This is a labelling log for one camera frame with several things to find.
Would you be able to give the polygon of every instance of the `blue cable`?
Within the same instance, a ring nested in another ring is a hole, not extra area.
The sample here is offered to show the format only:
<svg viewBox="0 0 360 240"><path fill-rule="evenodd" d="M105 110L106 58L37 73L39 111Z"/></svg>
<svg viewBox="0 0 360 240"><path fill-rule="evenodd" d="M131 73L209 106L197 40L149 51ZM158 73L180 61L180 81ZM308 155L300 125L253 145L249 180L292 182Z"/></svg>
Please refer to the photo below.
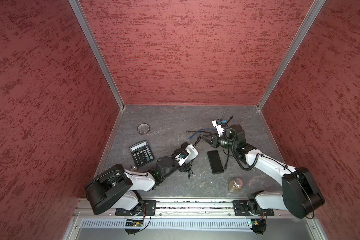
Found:
<svg viewBox="0 0 360 240"><path fill-rule="evenodd" d="M198 132L203 131L203 130L215 130L215 131L217 132L216 128L203 128L203 129L199 129L197 132L195 132L192 136L189 137L189 140L191 140L192 137L194 137Z"/></svg>

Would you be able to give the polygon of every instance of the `jar lid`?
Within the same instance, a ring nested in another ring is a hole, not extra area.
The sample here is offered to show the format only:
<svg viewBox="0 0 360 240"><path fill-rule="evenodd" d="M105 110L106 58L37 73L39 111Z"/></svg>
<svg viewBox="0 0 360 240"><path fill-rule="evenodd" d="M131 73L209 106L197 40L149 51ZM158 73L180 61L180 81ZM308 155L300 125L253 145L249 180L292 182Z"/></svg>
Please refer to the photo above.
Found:
<svg viewBox="0 0 360 240"><path fill-rule="evenodd" d="M147 134L149 132L149 125L146 124L146 123L140 124L137 127L137 131L139 132L139 134L145 135L145 134Z"/></svg>
<svg viewBox="0 0 360 240"><path fill-rule="evenodd" d="M240 178L235 178L235 180L233 181L233 184L235 185L235 187L242 187L243 180L241 180Z"/></svg>

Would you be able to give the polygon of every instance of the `textured red wall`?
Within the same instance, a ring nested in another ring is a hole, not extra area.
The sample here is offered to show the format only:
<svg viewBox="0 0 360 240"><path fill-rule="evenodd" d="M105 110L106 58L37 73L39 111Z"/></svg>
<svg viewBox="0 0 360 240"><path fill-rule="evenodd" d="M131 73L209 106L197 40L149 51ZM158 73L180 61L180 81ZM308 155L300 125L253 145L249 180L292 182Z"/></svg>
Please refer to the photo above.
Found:
<svg viewBox="0 0 360 240"><path fill-rule="evenodd" d="M252 104L312 0L82 0L128 104Z"/></svg>
<svg viewBox="0 0 360 240"><path fill-rule="evenodd" d="M360 1L327 0L263 112L286 162L313 172L330 239L360 239Z"/></svg>
<svg viewBox="0 0 360 240"><path fill-rule="evenodd" d="M0 239L62 238L117 112L67 0L0 1Z"/></svg>

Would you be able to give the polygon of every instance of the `vent slot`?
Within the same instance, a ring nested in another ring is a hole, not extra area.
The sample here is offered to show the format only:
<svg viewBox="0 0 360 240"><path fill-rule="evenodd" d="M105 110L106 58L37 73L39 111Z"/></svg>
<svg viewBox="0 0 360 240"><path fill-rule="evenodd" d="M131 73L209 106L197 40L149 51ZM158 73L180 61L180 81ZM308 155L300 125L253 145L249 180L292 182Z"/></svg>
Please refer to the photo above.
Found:
<svg viewBox="0 0 360 240"><path fill-rule="evenodd" d="M125 220L104 218L83 218L81 228L124 228ZM251 231L250 219L191 219L191 218L152 218L147 228L151 229L192 229L192 230L235 230Z"/></svg>

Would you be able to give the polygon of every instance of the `gray floor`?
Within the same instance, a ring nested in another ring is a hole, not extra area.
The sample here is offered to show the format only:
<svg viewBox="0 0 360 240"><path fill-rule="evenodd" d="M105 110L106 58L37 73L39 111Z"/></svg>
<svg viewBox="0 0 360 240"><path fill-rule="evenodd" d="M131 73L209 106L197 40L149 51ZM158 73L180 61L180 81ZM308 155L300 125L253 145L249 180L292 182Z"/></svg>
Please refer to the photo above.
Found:
<svg viewBox="0 0 360 240"><path fill-rule="evenodd" d="M196 141L196 137L189 140L192 133L186 133L185 130L213 128L212 121L221 118L223 114L223 120L234 116L229 124L240 124L245 130L248 143L257 147L264 154L276 157L255 107L128 105L104 170L115 164L122 164L125 169L129 169L131 165L134 165L129 147L143 140L148 141L155 159L170 156L185 141L191 144ZM141 123L150 125L151 130L147 135L140 135L137 132L137 126ZM224 173L213 175L207 151L216 149L203 141L195 148L199 155L193 161L193 175L190 179L188 179L187 173L177 171L157 189L150 192L140 191L140 194L150 197L247 197L259 190L281 190L281 186L263 172L240 169L232 157L230 157L228 168ZM224 166L226 155L221 147L218 148L218 151ZM153 161L139 168L139 171L149 170L155 165L156 161ZM240 193L232 194L228 192L228 183L236 177L243 180L244 186Z"/></svg>

